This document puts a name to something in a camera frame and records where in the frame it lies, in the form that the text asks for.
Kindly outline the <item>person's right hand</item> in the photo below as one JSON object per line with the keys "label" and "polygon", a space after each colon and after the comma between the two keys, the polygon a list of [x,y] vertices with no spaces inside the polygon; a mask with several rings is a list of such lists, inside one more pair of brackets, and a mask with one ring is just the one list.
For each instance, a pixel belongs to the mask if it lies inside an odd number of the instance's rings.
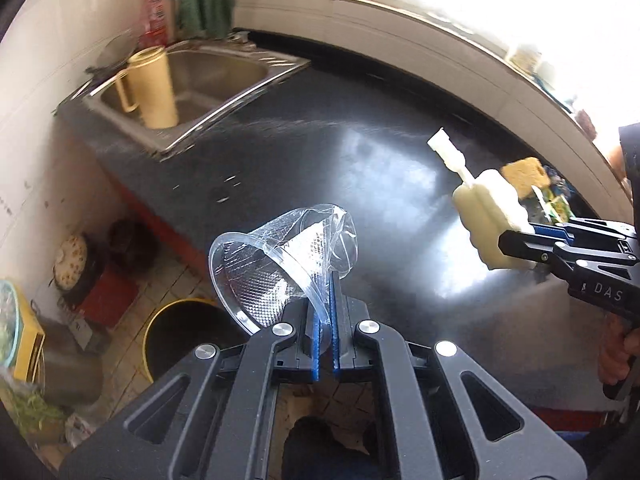
{"label": "person's right hand", "polygon": [[630,358],[639,359],[639,330],[627,330],[624,320],[608,313],[605,317],[598,356],[598,376],[603,385],[616,385],[630,372]]}

